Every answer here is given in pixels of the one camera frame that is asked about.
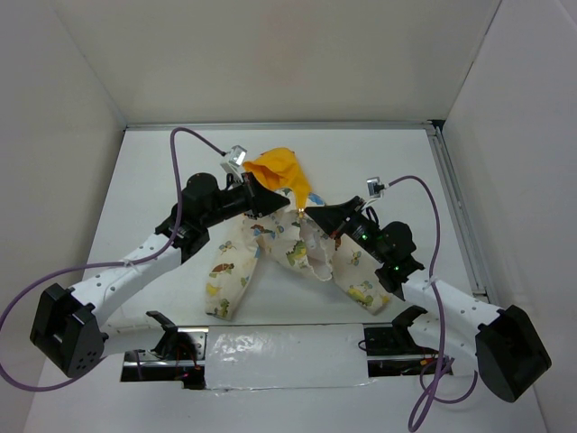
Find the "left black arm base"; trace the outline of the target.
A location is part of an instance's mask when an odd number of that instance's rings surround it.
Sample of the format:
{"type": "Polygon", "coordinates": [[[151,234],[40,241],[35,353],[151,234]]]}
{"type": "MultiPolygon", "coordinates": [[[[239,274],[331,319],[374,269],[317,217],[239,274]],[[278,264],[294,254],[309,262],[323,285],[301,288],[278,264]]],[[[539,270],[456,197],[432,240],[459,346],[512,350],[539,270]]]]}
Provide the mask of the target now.
{"type": "Polygon", "coordinates": [[[159,311],[147,311],[162,335],[153,348],[126,352],[121,382],[180,382],[186,390],[206,387],[208,328],[177,326],[159,311]]]}

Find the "yellow dinosaur print jacket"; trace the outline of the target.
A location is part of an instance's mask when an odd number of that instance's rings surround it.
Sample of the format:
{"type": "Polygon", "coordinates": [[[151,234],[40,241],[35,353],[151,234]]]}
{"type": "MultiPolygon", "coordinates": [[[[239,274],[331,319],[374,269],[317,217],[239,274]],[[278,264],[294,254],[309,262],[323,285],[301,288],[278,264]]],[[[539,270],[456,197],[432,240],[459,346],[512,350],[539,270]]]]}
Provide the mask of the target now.
{"type": "Polygon", "coordinates": [[[390,297],[375,275],[378,262],[348,237],[330,238],[305,215],[305,207],[325,202],[312,190],[296,154],[275,148],[243,168],[289,204],[263,218],[234,219],[206,279],[205,313],[231,319],[263,257],[306,281],[332,282],[372,315],[382,311],[390,297]]]}

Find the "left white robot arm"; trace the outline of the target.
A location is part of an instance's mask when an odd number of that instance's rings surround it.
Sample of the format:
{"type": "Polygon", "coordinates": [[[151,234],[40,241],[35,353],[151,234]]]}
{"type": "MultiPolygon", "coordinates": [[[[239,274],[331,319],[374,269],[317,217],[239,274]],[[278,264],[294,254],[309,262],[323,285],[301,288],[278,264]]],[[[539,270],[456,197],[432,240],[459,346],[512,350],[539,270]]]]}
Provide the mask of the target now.
{"type": "Polygon", "coordinates": [[[30,340],[68,378],[86,373],[113,347],[118,333],[106,321],[127,300],[165,273],[176,270],[209,241],[209,228],[245,214],[268,216],[289,199],[263,187],[251,173],[220,189],[208,173],[190,177],[177,204],[138,248],[94,277],[68,288],[58,283],[39,300],[30,340]]]}

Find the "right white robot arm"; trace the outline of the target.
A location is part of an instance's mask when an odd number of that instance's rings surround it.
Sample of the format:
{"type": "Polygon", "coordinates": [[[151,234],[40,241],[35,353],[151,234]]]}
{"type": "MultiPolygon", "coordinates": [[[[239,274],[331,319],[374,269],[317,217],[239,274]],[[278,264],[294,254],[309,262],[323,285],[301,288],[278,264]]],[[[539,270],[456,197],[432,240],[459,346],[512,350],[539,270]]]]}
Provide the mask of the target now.
{"type": "Polygon", "coordinates": [[[506,402],[516,401],[552,365],[529,315],[475,299],[426,274],[412,254],[417,249],[405,223],[384,227],[362,213],[355,197],[343,204],[309,207],[306,214],[333,239],[348,236],[380,264],[375,274],[386,292],[405,301],[403,326],[393,333],[404,354],[444,343],[444,352],[477,372],[487,388],[506,402]]]}

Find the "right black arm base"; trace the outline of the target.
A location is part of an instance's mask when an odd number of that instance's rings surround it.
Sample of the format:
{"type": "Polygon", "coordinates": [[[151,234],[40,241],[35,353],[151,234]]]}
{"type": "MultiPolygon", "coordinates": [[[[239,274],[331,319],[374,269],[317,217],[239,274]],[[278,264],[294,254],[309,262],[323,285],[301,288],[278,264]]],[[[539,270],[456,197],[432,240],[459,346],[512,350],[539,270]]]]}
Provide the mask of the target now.
{"type": "Polygon", "coordinates": [[[437,358],[437,345],[418,345],[408,332],[425,312],[409,307],[390,323],[363,327],[357,346],[366,355],[370,378],[420,375],[437,358]]]}

